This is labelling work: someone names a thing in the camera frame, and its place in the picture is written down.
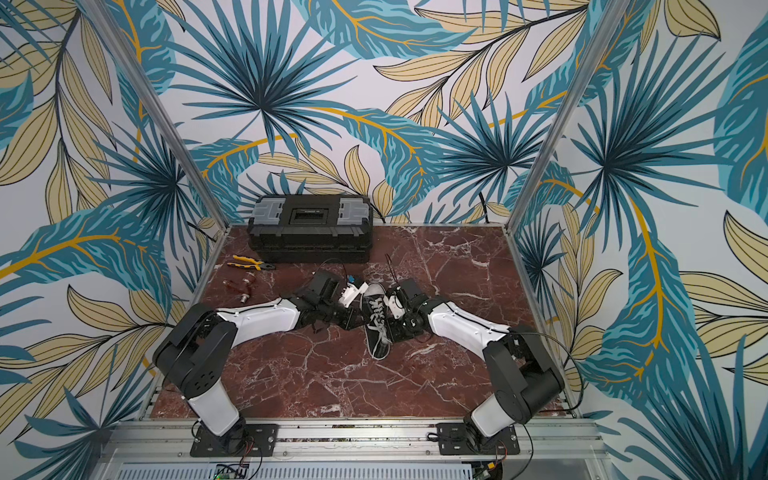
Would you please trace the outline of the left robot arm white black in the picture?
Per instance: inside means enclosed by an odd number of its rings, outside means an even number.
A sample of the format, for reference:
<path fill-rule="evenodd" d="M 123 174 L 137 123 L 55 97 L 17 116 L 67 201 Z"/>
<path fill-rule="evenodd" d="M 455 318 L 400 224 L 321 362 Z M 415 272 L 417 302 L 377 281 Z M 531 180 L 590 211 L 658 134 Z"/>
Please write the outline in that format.
<path fill-rule="evenodd" d="M 244 418 L 221 381 L 230 352 L 268 335 L 290 332 L 317 322 L 354 327 L 351 306 L 369 285 L 350 283 L 319 270 L 295 293 L 238 308 L 191 306 L 157 347 L 153 362 L 198 416 L 207 433 L 223 440 L 245 428 Z"/>

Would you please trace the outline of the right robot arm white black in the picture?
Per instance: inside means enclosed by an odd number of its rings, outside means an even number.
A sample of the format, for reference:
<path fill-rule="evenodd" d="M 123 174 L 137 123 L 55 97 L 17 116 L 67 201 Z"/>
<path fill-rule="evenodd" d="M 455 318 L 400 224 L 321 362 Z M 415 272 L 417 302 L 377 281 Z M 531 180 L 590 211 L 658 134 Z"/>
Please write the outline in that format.
<path fill-rule="evenodd" d="M 430 297 L 413 279 L 384 294 L 392 340 L 430 333 L 451 340 L 484 360 L 492 394 L 467 417 L 483 437 L 525 424 L 565 387 L 557 362 L 538 332 L 474 315 L 441 297 Z"/>

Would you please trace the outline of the black white canvas sneaker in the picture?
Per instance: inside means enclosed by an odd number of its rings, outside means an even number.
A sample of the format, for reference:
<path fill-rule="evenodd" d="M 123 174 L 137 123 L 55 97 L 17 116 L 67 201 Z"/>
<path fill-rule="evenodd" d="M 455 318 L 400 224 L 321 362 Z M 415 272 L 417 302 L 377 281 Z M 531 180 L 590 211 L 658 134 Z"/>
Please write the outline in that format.
<path fill-rule="evenodd" d="M 374 360 L 385 359 L 392 345 L 389 333 L 385 290 L 380 284 L 371 284 L 361 297 L 361 312 L 365 322 L 365 334 L 370 356 Z"/>

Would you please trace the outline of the white shoelace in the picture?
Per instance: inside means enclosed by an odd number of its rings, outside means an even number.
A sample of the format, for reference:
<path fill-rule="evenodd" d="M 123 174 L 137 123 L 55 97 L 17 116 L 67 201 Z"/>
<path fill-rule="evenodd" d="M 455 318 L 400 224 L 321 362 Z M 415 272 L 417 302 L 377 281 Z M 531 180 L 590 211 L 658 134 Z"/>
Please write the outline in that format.
<path fill-rule="evenodd" d="M 391 344 L 392 340 L 388 334 L 386 324 L 386 304 L 383 296 L 370 297 L 368 302 L 370 310 L 370 319 L 368 328 L 379 334 L 379 341 L 384 344 Z"/>

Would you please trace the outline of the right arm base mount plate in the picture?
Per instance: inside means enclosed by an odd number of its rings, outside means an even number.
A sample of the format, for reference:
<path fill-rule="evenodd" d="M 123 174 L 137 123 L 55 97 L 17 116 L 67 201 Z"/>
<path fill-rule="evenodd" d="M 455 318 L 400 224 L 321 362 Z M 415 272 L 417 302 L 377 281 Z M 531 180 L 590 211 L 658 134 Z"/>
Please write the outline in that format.
<path fill-rule="evenodd" d="M 441 455 L 494 455 L 505 457 L 520 453 L 518 437 L 512 426 L 486 437 L 476 427 L 464 422 L 438 423 L 427 439 L 436 442 Z"/>

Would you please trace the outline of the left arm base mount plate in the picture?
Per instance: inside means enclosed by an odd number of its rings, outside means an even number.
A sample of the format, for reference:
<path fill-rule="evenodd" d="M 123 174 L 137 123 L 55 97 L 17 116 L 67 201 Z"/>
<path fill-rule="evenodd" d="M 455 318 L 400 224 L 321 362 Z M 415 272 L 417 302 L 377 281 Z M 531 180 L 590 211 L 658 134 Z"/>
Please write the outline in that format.
<path fill-rule="evenodd" d="M 239 423 L 223 436 L 214 435 L 200 424 L 193 434 L 193 458 L 271 457 L 277 440 L 278 424 Z"/>

